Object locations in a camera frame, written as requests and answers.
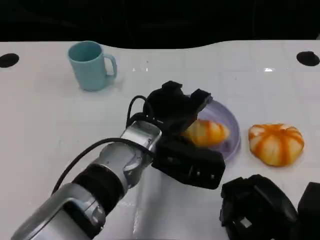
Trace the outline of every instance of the orange striped food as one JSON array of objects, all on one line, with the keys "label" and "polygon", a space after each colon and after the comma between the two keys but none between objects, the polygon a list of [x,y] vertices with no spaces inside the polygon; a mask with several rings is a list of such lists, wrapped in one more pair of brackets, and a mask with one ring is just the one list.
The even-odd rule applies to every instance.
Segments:
[{"label": "orange striped food", "polygon": [[297,128],[279,123],[253,125],[249,129],[250,150],[267,165],[282,167],[295,162],[305,141]]},{"label": "orange striped food", "polygon": [[229,137],[229,129],[221,124],[209,120],[197,119],[183,133],[198,147],[210,147],[222,143]]}]

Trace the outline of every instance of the table surface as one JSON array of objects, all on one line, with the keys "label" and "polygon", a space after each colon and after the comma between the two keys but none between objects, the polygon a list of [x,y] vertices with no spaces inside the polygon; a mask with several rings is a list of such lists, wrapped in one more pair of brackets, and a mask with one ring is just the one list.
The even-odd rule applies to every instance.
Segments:
[{"label": "table surface", "polygon": [[[78,153],[122,133],[132,97],[147,96],[169,80],[183,84],[185,93],[197,88],[210,92],[237,118],[241,149],[226,165],[222,183],[261,174],[297,206],[307,184],[320,182],[320,65],[308,67],[296,60],[301,51],[320,55],[319,41],[230,41],[179,50],[103,46],[116,58],[118,77],[99,92],[79,89],[67,59],[72,44],[0,43],[0,56],[20,56],[15,66],[0,68],[2,239],[9,239],[50,196]],[[133,112],[141,106],[135,104]],[[294,165],[268,167],[250,153],[248,128],[260,123],[287,123],[301,131],[305,147]],[[66,181],[100,149],[82,159]],[[186,186],[149,167],[96,239],[227,240],[219,221],[220,192],[221,186]]]}]

